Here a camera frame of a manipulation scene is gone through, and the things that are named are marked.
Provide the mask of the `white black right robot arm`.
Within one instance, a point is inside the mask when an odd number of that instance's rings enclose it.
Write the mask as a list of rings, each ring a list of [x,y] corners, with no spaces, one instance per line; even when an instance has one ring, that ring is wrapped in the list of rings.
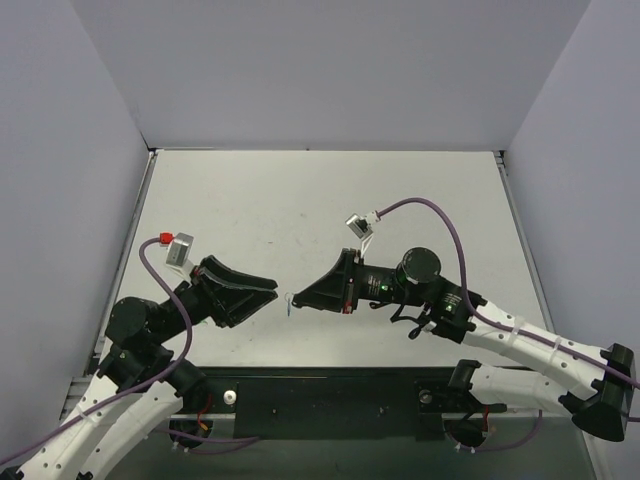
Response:
[[[421,333],[488,350],[519,364],[511,370],[463,360],[447,383],[449,402],[538,409],[566,416],[580,430],[610,442],[625,438],[633,401],[634,353],[614,343],[585,345],[538,328],[441,276],[437,255],[408,250],[395,268],[371,266],[357,250],[341,252],[333,268],[293,295],[296,308],[352,314],[360,301],[396,306],[391,322],[421,312],[409,338]]]

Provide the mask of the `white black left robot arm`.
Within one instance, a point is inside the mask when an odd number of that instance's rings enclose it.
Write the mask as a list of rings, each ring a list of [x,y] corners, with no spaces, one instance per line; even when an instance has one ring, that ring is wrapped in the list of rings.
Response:
[[[208,256],[158,304],[125,297],[112,308],[111,347],[67,418],[4,479],[98,479],[166,417],[211,407],[204,372],[187,358],[195,326],[233,328],[277,298],[277,282]]]

